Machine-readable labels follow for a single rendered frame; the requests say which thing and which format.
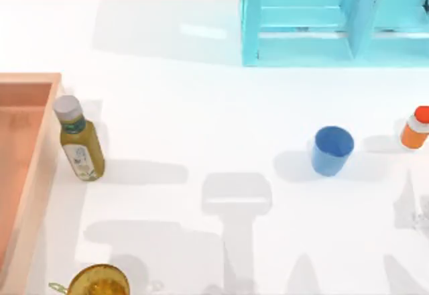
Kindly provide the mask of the light blue rack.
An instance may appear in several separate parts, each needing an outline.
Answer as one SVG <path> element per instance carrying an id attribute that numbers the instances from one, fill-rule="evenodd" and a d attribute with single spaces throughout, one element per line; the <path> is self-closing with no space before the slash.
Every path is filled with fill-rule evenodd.
<path id="1" fill-rule="evenodd" d="M 429 0 L 240 0 L 245 66 L 428 67 Z"/>

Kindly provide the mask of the blue cup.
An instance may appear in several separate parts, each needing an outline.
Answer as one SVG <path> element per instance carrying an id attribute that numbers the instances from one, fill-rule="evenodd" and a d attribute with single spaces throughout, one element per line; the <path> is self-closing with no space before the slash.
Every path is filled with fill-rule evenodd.
<path id="1" fill-rule="evenodd" d="M 314 171 L 322 176 L 335 176 L 353 153 L 353 136 L 342 127 L 326 126 L 319 129 L 314 137 L 311 164 Z"/>

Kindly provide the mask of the orange bottle with red cap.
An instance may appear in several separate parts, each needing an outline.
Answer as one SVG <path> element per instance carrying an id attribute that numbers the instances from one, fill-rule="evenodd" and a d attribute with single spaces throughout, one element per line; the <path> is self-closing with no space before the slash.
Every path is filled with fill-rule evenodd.
<path id="1" fill-rule="evenodd" d="M 429 136 L 429 106 L 420 105 L 408 118 L 400 135 L 403 146 L 411 150 L 420 149 Z"/>

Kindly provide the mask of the green bottle with grey cap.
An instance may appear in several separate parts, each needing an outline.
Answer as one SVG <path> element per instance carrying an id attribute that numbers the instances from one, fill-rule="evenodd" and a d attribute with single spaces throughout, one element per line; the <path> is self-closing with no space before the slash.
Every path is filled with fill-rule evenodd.
<path id="1" fill-rule="evenodd" d="M 72 95 L 58 97 L 53 110 L 60 123 L 60 144 L 76 176 L 92 182 L 105 172 L 105 158 L 94 123 Z"/>

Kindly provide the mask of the shallow salmon-coloured box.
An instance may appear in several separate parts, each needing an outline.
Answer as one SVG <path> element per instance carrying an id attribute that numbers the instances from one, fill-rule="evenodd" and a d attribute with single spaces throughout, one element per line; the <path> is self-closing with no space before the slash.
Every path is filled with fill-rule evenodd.
<path id="1" fill-rule="evenodd" d="M 61 80 L 58 72 L 0 72 L 0 270 L 17 243 L 32 162 L 51 125 Z"/>

